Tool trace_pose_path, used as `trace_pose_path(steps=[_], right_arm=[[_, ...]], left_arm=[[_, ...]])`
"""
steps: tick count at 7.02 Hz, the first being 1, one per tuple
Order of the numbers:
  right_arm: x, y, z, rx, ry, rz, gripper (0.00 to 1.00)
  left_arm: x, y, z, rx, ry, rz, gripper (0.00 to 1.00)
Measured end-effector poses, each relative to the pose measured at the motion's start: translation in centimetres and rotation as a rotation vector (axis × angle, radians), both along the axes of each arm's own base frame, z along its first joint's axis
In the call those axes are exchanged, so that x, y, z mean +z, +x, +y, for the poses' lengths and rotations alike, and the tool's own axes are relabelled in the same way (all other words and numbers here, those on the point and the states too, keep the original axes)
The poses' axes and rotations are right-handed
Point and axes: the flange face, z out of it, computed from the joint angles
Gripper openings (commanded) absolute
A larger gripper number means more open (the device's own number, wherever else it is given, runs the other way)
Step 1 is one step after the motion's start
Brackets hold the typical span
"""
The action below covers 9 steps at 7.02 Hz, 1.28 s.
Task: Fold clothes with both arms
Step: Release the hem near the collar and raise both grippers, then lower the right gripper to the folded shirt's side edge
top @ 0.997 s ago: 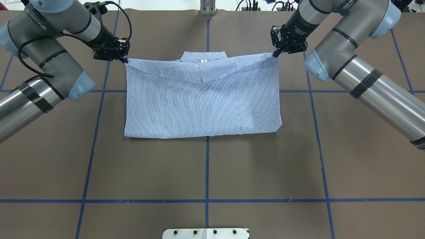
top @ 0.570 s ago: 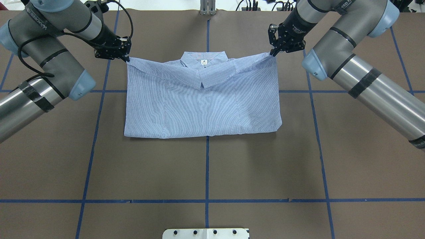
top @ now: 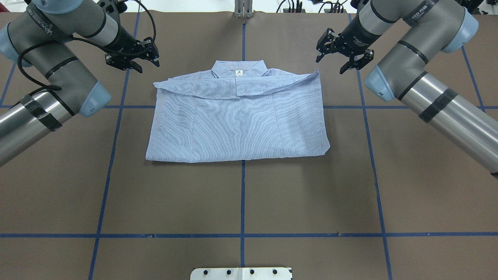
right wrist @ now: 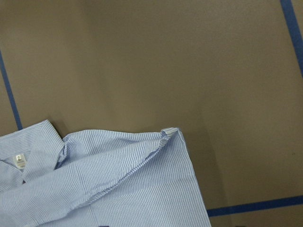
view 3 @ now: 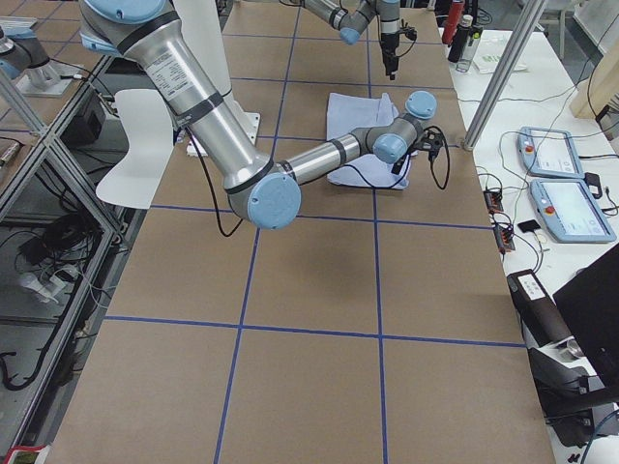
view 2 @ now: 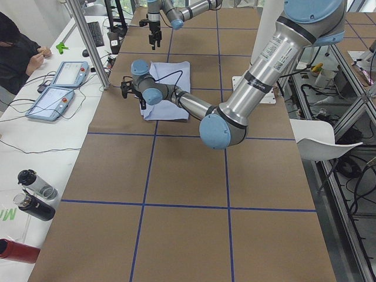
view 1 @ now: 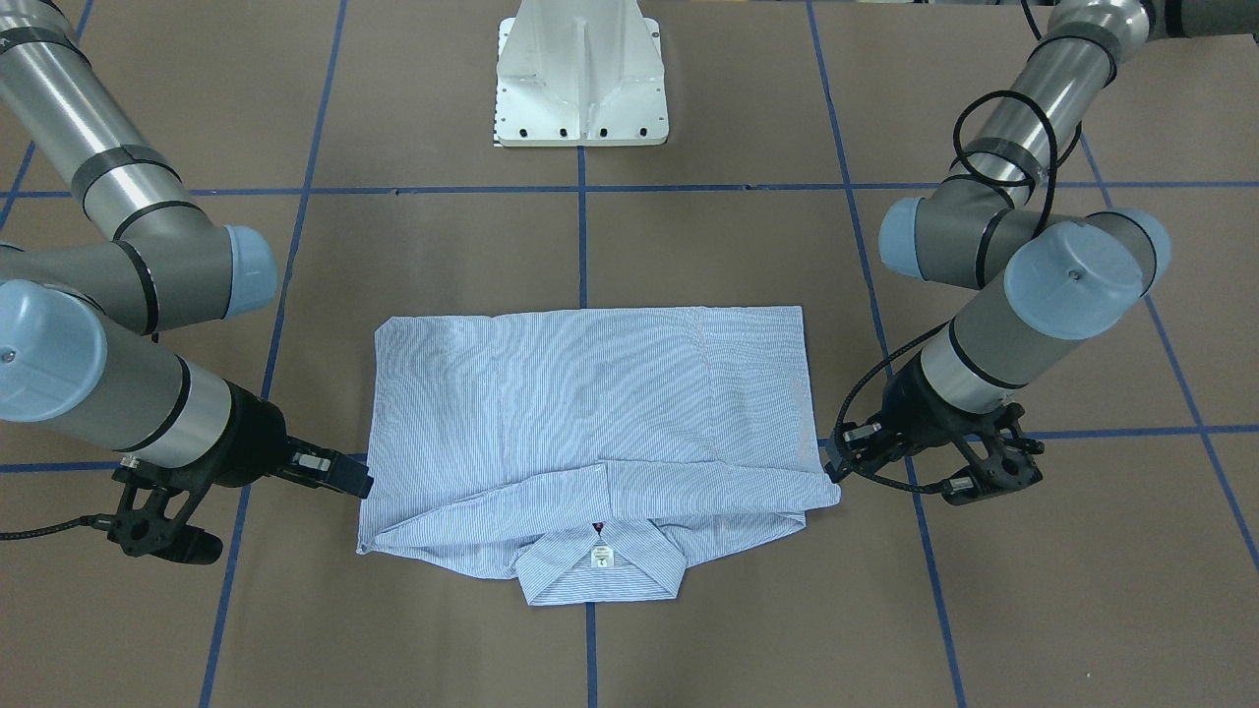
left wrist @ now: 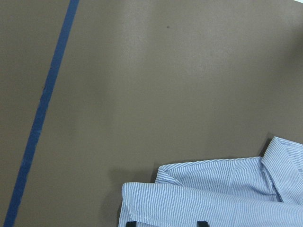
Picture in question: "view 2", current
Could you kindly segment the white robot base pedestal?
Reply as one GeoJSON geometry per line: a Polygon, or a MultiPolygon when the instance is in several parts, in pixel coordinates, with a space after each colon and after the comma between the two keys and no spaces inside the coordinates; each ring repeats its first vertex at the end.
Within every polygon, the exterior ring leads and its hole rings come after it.
{"type": "Polygon", "coordinates": [[[276,20],[281,15],[284,4],[282,0],[257,1],[256,9],[260,15],[260,23],[250,59],[250,65],[254,65],[256,59],[274,35],[276,31],[276,20]]]}

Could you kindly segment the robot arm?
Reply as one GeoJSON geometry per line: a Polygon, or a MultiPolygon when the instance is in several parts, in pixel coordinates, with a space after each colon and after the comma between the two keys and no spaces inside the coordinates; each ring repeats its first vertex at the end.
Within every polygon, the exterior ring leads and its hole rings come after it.
{"type": "Polygon", "coordinates": [[[247,135],[252,111],[298,54],[304,48],[331,45],[343,39],[346,9],[345,1],[285,1],[274,34],[241,76],[229,99],[218,106],[176,85],[157,83],[149,64],[142,59],[131,64],[133,85],[146,104],[168,100],[199,119],[200,138],[206,146],[225,149],[237,145],[247,135]]]}
{"type": "Polygon", "coordinates": [[[220,0],[201,0],[178,9],[177,7],[174,7],[173,1],[147,1],[147,18],[140,21],[139,25],[149,26],[149,43],[151,44],[152,49],[155,50],[156,47],[160,47],[160,41],[162,40],[160,11],[165,14],[172,29],[178,30],[183,27],[186,21],[189,21],[206,11],[215,11],[219,9],[221,5],[222,1],[220,0]]]}

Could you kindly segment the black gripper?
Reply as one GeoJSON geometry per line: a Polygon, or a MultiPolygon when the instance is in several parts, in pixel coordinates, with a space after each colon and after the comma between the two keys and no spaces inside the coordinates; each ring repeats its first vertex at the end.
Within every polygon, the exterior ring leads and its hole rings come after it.
{"type": "Polygon", "coordinates": [[[142,96],[142,93],[139,92],[138,90],[134,90],[134,95],[139,100],[140,108],[141,109],[146,109],[146,101],[144,100],[144,98],[142,96]]]}
{"type": "Polygon", "coordinates": [[[149,43],[152,46],[152,49],[160,47],[160,42],[162,40],[162,31],[160,21],[150,21],[149,22],[149,43]]]}

